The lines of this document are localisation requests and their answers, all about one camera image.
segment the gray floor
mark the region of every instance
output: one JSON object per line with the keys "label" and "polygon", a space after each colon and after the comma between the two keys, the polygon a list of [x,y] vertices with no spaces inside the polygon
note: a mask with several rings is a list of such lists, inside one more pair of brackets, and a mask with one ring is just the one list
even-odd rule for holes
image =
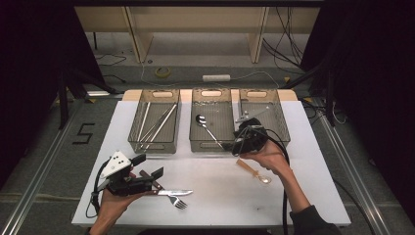
{"label": "gray floor", "polygon": [[[87,33],[87,36],[91,39],[90,43],[93,46],[92,34]],[[278,36],[267,35],[267,40],[276,43],[279,39]],[[166,85],[188,88],[200,84],[203,74],[227,73],[234,78],[257,72],[238,81],[220,83],[220,85],[228,87],[276,87],[275,81],[282,85],[284,77],[289,76],[294,79],[299,76],[284,70],[277,70],[273,57],[264,50],[261,51],[259,63],[252,64],[248,44],[243,34],[156,34],[146,63],[143,65],[136,63],[127,34],[97,33],[97,38],[98,50],[94,51],[97,58],[109,54],[102,59],[97,59],[97,62],[101,65],[103,75],[107,75],[106,82],[118,90],[164,87]],[[296,35],[296,42],[300,48],[304,47],[306,40],[307,35]],[[286,41],[283,42],[281,51],[286,55],[291,54]],[[125,57],[125,60],[111,55]],[[123,61],[113,66],[106,66],[120,60]],[[278,62],[278,66],[286,70],[299,71],[288,63]],[[155,77],[154,71],[159,67],[171,67],[171,76],[166,80]],[[112,75],[116,75],[126,82],[123,83]],[[299,97],[307,94],[307,86],[306,82],[295,88]],[[88,90],[96,90],[92,86],[86,87]],[[76,210],[78,199],[100,150],[118,100],[119,98],[108,98],[80,102],[80,104],[79,101],[74,101],[69,104],[71,112],[75,112],[77,107],[78,110],[52,167],[42,181],[39,195],[20,227],[19,234],[83,233],[83,228],[73,226],[70,223],[71,217]],[[306,111],[310,117],[313,116],[312,109],[306,109]],[[324,128],[322,118],[317,115],[317,117],[310,119],[310,123],[327,166],[332,176],[341,182],[353,197],[356,197],[338,153]],[[42,164],[42,160],[48,155],[49,148],[58,134],[59,120],[59,104],[53,104],[42,131],[31,143],[26,157],[21,160],[1,190],[0,224],[7,222],[11,211],[19,202],[20,195],[25,192],[31,178]],[[84,128],[85,132],[93,133],[93,136],[87,145],[73,145],[72,143],[75,141],[86,139],[85,136],[77,135],[77,131],[83,123],[94,123],[94,125],[88,125]],[[370,197],[380,210],[390,234],[415,234],[414,226],[382,175],[375,166],[369,164],[369,157],[356,135],[352,120],[348,119],[344,124],[338,123],[335,128],[352,158],[354,167],[368,189]],[[338,190],[352,221],[350,226],[341,229],[343,234],[370,234],[367,222],[352,199],[340,187]],[[115,227],[111,234],[137,234],[137,231],[136,228]],[[282,230],[277,229],[276,233],[282,234]]]}

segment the spoon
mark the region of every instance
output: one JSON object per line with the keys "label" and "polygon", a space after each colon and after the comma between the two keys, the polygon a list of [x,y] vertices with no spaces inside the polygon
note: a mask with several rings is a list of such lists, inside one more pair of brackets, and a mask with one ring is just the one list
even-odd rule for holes
{"label": "spoon", "polygon": [[269,184],[269,183],[272,181],[272,179],[271,179],[270,177],[265,176],[265,175],[261,175],[261,174],[259,174],[257,170],[254,170],[252,167],[250,167],[248,164],[246,164],[246,163],[245,163],[244,161],[242,161],[241,159],[238,159],[238,160],[236,161],[236,163],[237,163],[238,165],[240,165],[242,168],[244,168],[244,169],[246,169],[247,171],[249,171],[250,173],[252,173],[252,174],[253,174],[253,176],[254,176],[254,177],[256,177],[256,178],[258,178],[258,179],[259,179],[259,181],[261,181],[262,183],[264,183],[264,184]]}
{"label": "spoon", "polygon": [[209,133],[211,138],[214,140],[214,142],[216,142],[216,144],[220,146],[220,148],[224,149],[223,146],[219,142],[217,142],[216,137],[214,137],[214,135],[210,132],[210,130],[208,130],[207,119],[205,118],[205,116],[196,115],[196,122],[198,123],[199,126],[202,126],[207,130],[207,133]]}

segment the metal utensil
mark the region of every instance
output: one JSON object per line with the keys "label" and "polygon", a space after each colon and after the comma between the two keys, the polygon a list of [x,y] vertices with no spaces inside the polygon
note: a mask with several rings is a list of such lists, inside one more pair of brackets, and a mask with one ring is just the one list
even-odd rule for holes
{"label": "metal utensil", "polygon": [[193,190],[152,190],[148,191],[146,195],[158,196],[186,196],[193,193]]}
{"label": "metal utensil", "polygon": [[214,140],[214,142],[216,142],[216,144],[218,144],[220,146],[220,148],[222,148],[222,149],[225,150],[225,148],[217,141],[216,137],[214,137],[214,135],[208,129],[208,127],[207,127],[207,119],[205,118],[205,116],[196,115],[196,122],[198,123],[199,126],[202,126],[202,127],[205,128],[205,130],[207,131],[207,133],[211,136],[211,138]]}
{"label": "metal utensil", "polygon": [[267,111],[269,111],[269,106],[265,107],[265,109],[263,109],[263,110],[254,110],[254,111],[251,111],[251,112],[244,111],[244,113],[241,115],[241,117],[239,117],[238,119],[235,120],[235,123],[241,123],[241,122],[244,122],[246,120],[256,118],[260,114],[265,113]]}
{"label": "metal utensil", "polygon": [[[144,169],[140,170],[140,175],[142,175],[142,176],[150,176],[146,171],[144,171]],[[153,185],[156,188],[158,188],[159,190],[163,190],[164,189],[156,180],[153,181]],[[181,210],[187,208],[187,204],[185,204],[183,201],[181,201],[176,196],[173,196],[173,195],[166,195],[166,196],[168,197],[168,199],[171,201],[171,203],[175,207],[177,207],[177,208],[179,208]]]}
{"label": "metal utensil", "polygon": [[244,168],[247,171],[249,171],[254,177],[256,177],[257,179],[259,179],[259,181],[261,181],[262,183],[269,184],[272,181],[272,179],[270,177],[259,174],[257,170],[254,170],[252,167],[250,167],[248,164],[246,164],[241,159],[238,159],[236,161],[236,163],[238,165],[240,165],[242,168]]}
{"label": "metal utensil", "polygon": [[146,123],[147,114],[149,113],[151,102],[147,103],[146,113],[144,113],[143,123],[141,123],[140,132],[138,133],[137,142],[140,141],[141,134],[143,133],[144,123]]}
{"label": "metal utensil", "polygon": [[[161,117],[156,122],[156,124],[154,124],[150,128],[150,130],[144,135],[141,142],[147,142],[147,141],[149,141],[149,138],[151,138],[150,143],[153,142],[176,107],[177,107],[177,103],[174,103],[168,110],[165,110],[165,112],[161,115]],[[146,152],[149,147],[150,147],[150,145],[148,144],[147,147],[145,148],[144,152]]]}

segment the cable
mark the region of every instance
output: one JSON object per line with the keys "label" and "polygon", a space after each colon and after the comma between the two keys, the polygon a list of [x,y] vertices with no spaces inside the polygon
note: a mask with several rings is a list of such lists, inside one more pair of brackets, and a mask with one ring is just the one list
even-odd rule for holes
{"label": "cable", "polygon": [[122,83],[126,83],[127,82],[126,80],[120,78],[119,76],[113,75],[113,74],[108,74],[108,75],[103,75],[103,76],[112,76],[112,77],[115,77],[116,79],[120,80]]}
{"label": "cable", "polygon": [[[264,133],[262,133],[261,131],[259,131],[259,130],[257,130],[257,129],[255,129],[255,128],[253,128],[252,126],[250,126],[250,125],[248,125],[248,126],[246,126],[244,129],[242,129],[242,131],[239,133],[239,135],[235,138],[235,142],[236,141],[238,141],[239,139],[241,139],[241,137],[245,137],[245,136],[247,136],[247,133],[248,133],[248,131],[249,130],[251,130],[251,131],[254,131],[254,132],[256,132],[257,134],[259,134],[259,135],[261,135],[261,136],[263,136],[263,137],[265,137],[267,140],[270,140],[270,141],[272,141],[274,144],[276,144],[280,149],[281,149],[281,151],[283,151],[283,155],[284,155],[284,157],[285,157],[285,159],[286,159],[286,161],[287,161],[287,164],[288,165],[290,165],[290,157],[289,157],[289,155],[288,155],[288,152],[287,152],[287,149],[286,149],[286,147],[284,146],[284,144],[283,144],[283,141],[281,140],[281,137],[275,132],[275,131],[273,131],[273,130],[271,130],[271,129],[265,129],[265,131],[271,131],[272,133],[274,133],[276,136],[277,136],[277,138],[279,139],[279,141],[281,142],[278,142],[278,141],[276,141],[275,139],[273,139],[272,137],[270,137],[269,135],[267,135],[266,133],[264,134]],[[241,148],[239,149],[239,152],[238,152],[238,154],[236,154],[236,155],[234,155],[234,156],[240,156],[241,155],[241,152],[242,152],[242,149],[243,149],[243,146],[244,146],[244,143],[245,143],[245,138],[242,138],[242,145],[241,145]],[[284,189],[284,195],[283,195],[283,214],[282,214],[282,217],[283,217],[283,230],[284,230],[284,234],[285,235],[288,235],[288,223],[287,223],[287,204],[288,204],[288,197],[287,197],[287,193],[286,193],[286,190]]]}
{"label": "cable", "polygon": [[281,61],[285,61],[285,62],[289,62],[289,63],[291,63],[291,64],[293,64],[295,67],[297,67],[297,68],[299,68],[299,69],[301,69],[301,67],[300,67],[300,65],[298,64],[298,63],[296,63],[296,62],[293,62],[292,60],[290,60],[290,58],[288,58],[287,56],[285,56],[284,54],[282,54],[281,52],[279,52],[278,50],[277,50],[277,48],[273,48],[269,43],[268,43],[268,41],[266,40],[266,39],[263,39],[263,43],[265,43],[264,44],[264,48],[265,48],[265,50],[269,53],[269,54],[271,54],[272,56],[274,56],[274,63],[276,63],[276,61],[275,61],[275,59],[278,59],[278,60],[281,60]]}
{"label": "cable", "polygon": [[[98,170],[97,176],[95,177],[94,191],[91,193],[91,200],[89,201],[88,207],[86,208],[86,212],[85,212],[85,216],[87,218],[96,217],[98,215],[98,212],[100,211],[100,203],[98,202],[98,195],[100,194],[100,191],[98,191],[98,182],[100,180],[101,172],[103,171],[105,166],[107,166],[109,161],[110,160],[107,160],[101,165],[100,169]],[[96,214],[93,216],[88,215],[88,210],[89,210],[90,205],[94,206],[95,208]]]}
{"label": "cable", "polygon": [[369,221],[369,217],[367,216],[367,214],[365,213],[365,211],[363,210],[363,207],[360,206],[360,204],[357,202],[357,200],[355,200],[353,198],[353,196],[351,196],[351,194],[347,191],[347,189],[345,188],[345,186],[343,186],[339,181],[337,181],[335,178],[333,178],[333,181],[339,185],[343,191],[346,192],[346,194],[351,198],[351,200],[354,202],[354,204],[357,206],[357,208],[359,209],[360,213],[363,215],[364,219],[366,220],[367,225],[369,226],[370,232],[375,235],[375,229],[373,228],[372,224]]}
{"label": "cable", "polygon": [[336,107],[336,102],[333,104],[333,109],[332,109],[332,114],[333,114],[333,117],[335,118],[336,122],[338,122],[339,124],[345,124],[345,123],[346,123],[346,120],[347,120],[347,117],[345,117],[345,119],[344,119],[343,121],[340,121],[340,120],[336,117],[336,114],[335,114],[335,107]]}
{"label": "cable", "polygon": [[[217,82],[205,82],[205,81],[193,82],[193,83],[189,83],[189,82],[176,82],[176,83],[172,83],[172,84],[157,84],[157,83],[154,83],[154,82],[150,82],[150,81],[144,80],[144,71],[145,71],[144,63],[141,63],[141,67],[143,68],[143,70],[141,71],[140,80],[142,82],[144,82],[144,83],[147,83],[147,84],[150,84],[150,85],[154,85],[154,86],[159,86],[159,87],[172,87],[172,86],[176,86],[176,85],[180,85],[180,84],[199,85],[199,84],[203,84],[203,83],[210,83],[210,84],[216,84],[216,85],[219,85],[219,86],[222,86],[222,87],[226,87],[226,88],[239,89],[239,87],[236,87],[236,86],[226,86],[226,85],[223,85],[223,84],[220,84],[220,83],[217,83]],[[254,72],[251,72],[251,73],[249,73],[247,75],[243,75],[243,76],[236,77],[236,78],[231,78],[231,80],[243,79],[243,78],[246,78],[248,76],[251,76],[251,75],[254,75],[254,74],[258,74],[258,73],[264,73],[264,74],[266,74],[277,85],[277,89],[280,88],[280,85],[278,84],[278,82],[268,72],[266,72],[266,71],[254,71]]]}
{"label": "cable", "polygon": [[257,74],[257,73],[265,73],[277,85],[277,88],[280,88],[280,85],[278,84],[278,82],[276,80],[274,80],[274,78],[272,78],[272,76],[268,72],[266,72],[266,71],[255,71],[255,72],[252,72],[252,73],[250,73],[248,75],[231,78],[231,80],[238,80],[238,79],[246,78],[248,76],[251,76],[251,75],[254,75],[254,74]]}
{"label": "cable", "polygon": [[307,105],[307,107],[304,107],[305,109],[309,108],[309,109],[312,109],[314,111],[314,115],[312,117],[308,117],[308,119],[315,118],[317,116],[317,111],[324,112],[325,107],[314,106],[314,105],[310,104],[309,102],[305,101],[304,98],[299,98],[299,100],[303,104]]}
{"label": "cable", "polygon": [[95,58],[95,60],[101,60],[101,59],[103,59],[104,57],[107,57],[107,56],[113,56],[113,57],[117,57],[117,58],[121,58],[121,60],[120,61],[117,61],[117,62],[115,62],[115,63],[112,63],[112,64],[99,64],[98,66],[113,66],[113,65],[116,65],[116,64],[118,64],[118,63],[121,63],[121,62],[123,62],[123,61],[125,61],[127,58],[126,57],[123,57],[123,56],[116,56],[116,55],[112,55],[112,54],[105,54],[104,56],[102,56],[102,57],[96,57]]}
{"label": "cable", "polygon": [[317,113],[320,113],[320,116],[318,117],[318,118],[316,118],[310,125],[312,126],[312,125],[314,125],[314,123],[315,122],[317,122],[319,119],[321,119],[322,117],[324,117],[325,116],[325,114],[324,113],[322,113],[321,111],[320,112],[317,112]]}
{"label": "cable", "polygon": [[297,54],[297,56],[301,59],[301,55],[300,55],[300,54],[302,54],[302,51],[301,51],[301,50],[300,50],[300,48],[297,46],[297,43],[295,42],[294,37],[293,37],[292,32],[291,32],[291,29],[292,29],[292,23],[293,23],[293,21],[292,21],[292,13],[293,13],[293,8],[289,7],[289,8],[287,9],[287,23],[286,23],[286,25],[285,25],[285,26],[284,26],[283,20],[282,20],[282,18],[281,18],[281,15],[280,15],[280,13],[279,13],[279,11],[278,11],[278,7],[276,7],[275,9],[276,9],[276,11],[277,11],[278,18],[280,19],[281,25],[282,25],[282,27],[284,28],[284,33],[283,33],[283,36],[284,36],[284,34],[286,34],[286,35],[287,35],[287,37],[289,38],[289,40],[290,40],[290,45],[291,45],[291,51],[292,51],[292,53],[293,53],[293,56],[294,56],[295,60],[296,60],[296,61],[297,61],[297,63],[299,64],[300,62],[299,62],[299,60],[297,59],[296,54]]}

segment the black cable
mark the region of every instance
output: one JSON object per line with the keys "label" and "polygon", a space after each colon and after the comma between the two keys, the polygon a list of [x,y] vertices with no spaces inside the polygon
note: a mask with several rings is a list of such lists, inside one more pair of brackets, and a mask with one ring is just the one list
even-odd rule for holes
{"label": "black cable", "polygon": [[300,100],[303,104],[305,104],[305,105],[306,105],[306,107],[305,107],[305,106],[303,106],[305,109],[312,109],[312,110],[314,111],[314,115],[313,115],[312,117],[307,116],[307,117],[308,117],[308,119],[315,118],[315,117],[317,116],[317,112],[318,112],[318,111],[322,111],[322,109],[324,109],[324,107],[318,107],[318,106],[314,106],[314,105],[310,104],[309,102],[305,101],[303,98],[299,98],[299,100]]}
{"label": "black cable", "polygon": [[95,60],[101,60],[101,59],[103,59],[104,57],[106,57],[106,56],[113,56],[113,57],[117,57],[117,58],[122,58],[122,60],[120,60],[120,61],[117,61],[117,62],[114,62],[114,63],[112,63],[112,64],[108,64],[108,65],[106,65],[106,64],[101,64],[101,65],[98,65],[98,66],[113,66],[113,65],[116,65],[116,64],[119,64],[119,63],[121,63],[121,62],[123,62],[123,61],[125,61],[127,58],[126,57],[123,57],[123,56],[116,56],[116,55],[112,55],[112,54],[105,54],[104,56],[102,56],[102,57],[96,57],[95,58]]}
{"label": "black cable", "polygon": [[369,221],[369,217],[367,216],[366,212],[364,211],[363,207],[360,206],[360,204],[357,202],[357,200],[355,200],[353,198],[353,196],[347,191],[347,189],[345,188],[345,186],[343,186],[339,181],[337,181],[335,178],[333,178],[333,181],[339,185],[345,192],[346,194],[351,198],[351,200],[354,202],[354,204],[357,206],[357,208],[359,209],[360,213],[363,215],[364,219],[366,220],[367,225],[369,226],[370,232],[373,235],[376,235],[375,233],[375,229],[373,228],[372,224]]}
{"label": "black cable", "polygon": [[[106,162],[104,162],[100,169],[98,170],[97,176],[95,177],[95,183],[94,183],[94,191],[91,193],[91,200],[89,201],[88,207],[86,208],[86,212],[85,215],[87,218],[93,218],[96,217],[98,215],[98,212],[100,211],[100,204],[98,202],[98,195],[100,194],[100,192],[98,191],[98,182],[100,180],[100,175],[101,172],[103,171],[103,169],[105,168],[105,166],[107,166],[108,162],[110,160],[107,160]],[[89,206],[92,204],[92,206],[94,206],[95,208],[95,212],[97,214],[93,215],[93,216],[89,216],[88,215],[88,210],[89,210]]]}
{"label": "black cable", "polygon": [[[271,138],[268,135],[263,134],[260,131],[257,131],[255,129],[253,129],[253,131],[255,131],[256,133],[266,137],[268,140],[272,141],[274,144],[276,144],[282,151],[285,157],[285,160],[287,161],[287,164],[290,165],[290,157],[288,155],[287,149],[286,147],[282,144],[282,140],[280,138],[280,136],[273,130],[271,129],[266,129],[267,131],[271,131],[272,133],[274,133],[278,139],[280,140],[281,143],[279,143],[278,141],[276,141],[275,139]],[[288,223],[287,223],[287,203],[288,203],[288,197],[287,197],[287,192],[284,189],[284,195],[283,195],[283,230],[284,230],[284,234],[288,235]]]}
{"label": "black cable", "polygon": [[290,47],[291,47],[291,51],[292,51],[292,53],[293,53],[293,56],[294,56],[294,58],[295,58],[295,60],[296,60],[296,62],[297,62],[297,64],[300,64],[300,62],[299,62],[299,60],[297,59],[297,57],[299,57],[300,59],[301,59],[301,55],[300,55],[300,53],[302,54],[302,51],[300,50],[300,48],[297,46],[297,43],[295,42],[295,40],[294,40],[294,37],[292,37],[292,32],[291,32],[291,28],[292,28],[292,13],[293,13],[293,8],[288,8],[287,9],[287,22],[286,22],[286,24],[284,25],[284,22],[283,22],[283,20],[282,20],[282,18],[281,18],[281,15],[280,15],[280,12],[278,11],[278,7],[276,7],[275,8],[276,9],[276,11],[277,11],[277,15],[278,15],[278,18],[279,18],[279,20],[280,20],[280,23],[281,23],[281,26],[283,27],[283,29],[284,29],[284,32],[283,32],[283,36],[284,36],[284,34],[286,34],[287,35],[287,37],[288,37],[288,39],[289,39],[289,41],[290,41]]}
{"label": "black cable", "polygon": [[267,52],[269,54],[273,55],[274,58],[279,59],[281,61],[289,62],[289,63],[293,64],[294,66],[296,66],[297,68],[301,69],[300,64],[298,64],[298,63],[293,62],[292,60],[290,60],[290,58],[288,58],[287,56],[285,56],[284,54],[282,54],[281,52],[279,52],[277,50],[277,48],[273,48],[268,43],[268,41],[266,41],[266,39],[263,39],[263,42],[265,43],[265,45],[264,45],[265,50],[267,50]]}
{"label": "black cable", "polygon": [[311,124],[310,126],[314,125],[315,122],[317,122],[319,119],[321,119],[322,117],[324,117],[325,114],[321,114],[318,118],[316,118]]}
{"label": "black cable", "polygon": [[113,74],[108,74],[108,75],[103,75],[103,76],[112,76],[112,77],[115,77],[116,79],[120,80],[122,83],[126,83],[127,82],[126,80],[122,79],[121,77],[116,76],[116,75],[113,75]]}

